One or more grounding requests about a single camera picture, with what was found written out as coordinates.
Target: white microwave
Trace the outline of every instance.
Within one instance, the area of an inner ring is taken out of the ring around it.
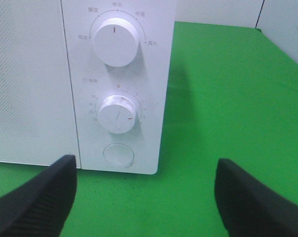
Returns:
[[[0,162],[154,174],[175,0],[0,0]]]

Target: microwave control panel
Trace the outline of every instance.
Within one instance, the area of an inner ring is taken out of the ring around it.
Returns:
[[[63,0],[82,169],[157,171],[175,0]]]

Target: power level knob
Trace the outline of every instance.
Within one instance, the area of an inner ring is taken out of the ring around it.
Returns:
[[[112,95],[107,97],[98,112],[98,121],[107,131],[122,134],[130,131],[136,119],[136,107],[127,97]]]
[[[122,18],[110,18],[97,29],[93,43],[100,60],[112,67],[122,67],[135,58],[139,46],[139,35],[129,21]]]

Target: round button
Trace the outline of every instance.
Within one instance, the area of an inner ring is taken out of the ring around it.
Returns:
[[[110,18],[104,21],[94,35],[94,50],[105,64],[122,67],[136,56],[139,35],[129,21]]]
[[[112,144],[104,150],[104,158],[115,166],[131,165],[133,157],[132,149],[124,144]]]
[[[98,122],[107,131],[122,134],[130,131],[136,120],[136,107],[127,97],[107,97],[98,112]]]

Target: green surface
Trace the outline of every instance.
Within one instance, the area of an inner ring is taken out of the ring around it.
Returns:
[[[298,65],[258,30],[177,22],[158,173],[79,170],[61,236],[227,237],[222,157],[298,204]],[[42,169],[0,163],[0,195]]]

